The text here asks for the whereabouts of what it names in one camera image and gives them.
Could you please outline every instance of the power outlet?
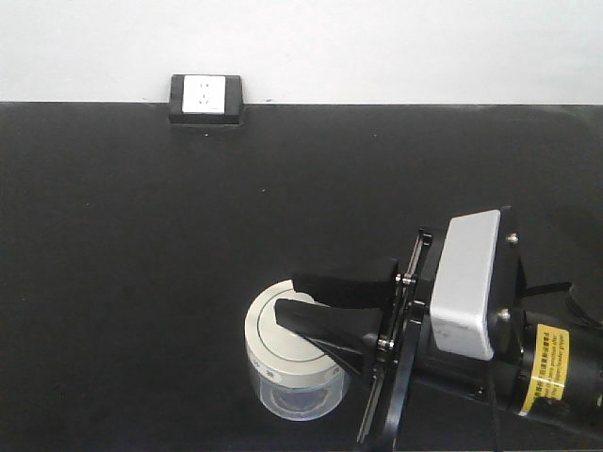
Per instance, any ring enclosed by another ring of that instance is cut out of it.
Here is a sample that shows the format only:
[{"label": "power outlet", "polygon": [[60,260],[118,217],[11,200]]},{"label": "power outlet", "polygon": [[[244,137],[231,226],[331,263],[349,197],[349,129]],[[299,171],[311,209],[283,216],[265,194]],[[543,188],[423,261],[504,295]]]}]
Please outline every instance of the power outlet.
[{"label": "power outlet", "polygon": [[225,76],[185,75],[182,92],[183,113],[223,115],[225,102]]},{"label": "power outlet", "polygon": [[238,75],[175,74],[168,115],[173,125],[238,126],[243,85]]}]

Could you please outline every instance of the screw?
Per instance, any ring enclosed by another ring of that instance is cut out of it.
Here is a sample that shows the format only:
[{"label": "screw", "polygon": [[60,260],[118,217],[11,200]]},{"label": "screw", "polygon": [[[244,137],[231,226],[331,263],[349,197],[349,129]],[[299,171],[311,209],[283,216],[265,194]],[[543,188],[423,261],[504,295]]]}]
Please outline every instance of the screw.
[{"label": "screw", "polygon": [[413,283],[413,275],[409,274],[409,273],[404,273],[404,276],[402,277],[402,284],[408,286],[411,285]]},{"label": "screw", "polygon": [[519,236],[516,233],[507,235],[507,242],[511,245],[517,245],[519,243]]},{"label": "screw", "polygon": [[501,309],[500,311],[498,311],[497,316],[503,322],[508,322],[509,320],[511,320],[511,313],[509,312],[509,310],[507,308]]},{"label": "screw", "polygon": [[377,349],[380,351],[390,351],[394,348],[394,341],[387,339],[379,339],[377,341]]}]

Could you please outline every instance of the black tabletop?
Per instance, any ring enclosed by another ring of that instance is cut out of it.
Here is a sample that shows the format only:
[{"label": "black tabletop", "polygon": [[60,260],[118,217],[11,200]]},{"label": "black tabletop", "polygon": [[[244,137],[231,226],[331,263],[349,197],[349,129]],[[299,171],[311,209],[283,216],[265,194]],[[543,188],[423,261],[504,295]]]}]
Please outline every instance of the black tabletop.
[{"label": "black tabletop", "polygon": [[[408,260],[418,227],[512,204],[529,282],[603,317],[603,107],[0,106],[0,450],[345,450],[367,395],[281,420],[243,319],[293,268]],[[565,315],[555,298],[533,309]],[[507,449],[597,448],[502,413]],[[491,448],[489,409],[417,386],[402,450]]]}]

